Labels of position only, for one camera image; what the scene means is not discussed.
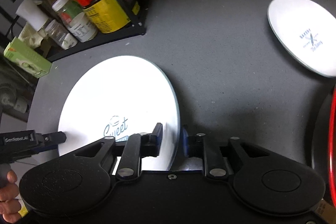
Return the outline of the person left hand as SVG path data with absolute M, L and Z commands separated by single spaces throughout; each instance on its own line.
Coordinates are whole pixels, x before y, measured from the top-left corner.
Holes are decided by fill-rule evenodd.
M 16 184 L 18 178 L 13 170 L 7 173 L 7 184 L 1 188 L 1 216 L 7 223 L 16 223 L 22 216 L 19 214 L 21 204 L 17 200 L 19 188 Z

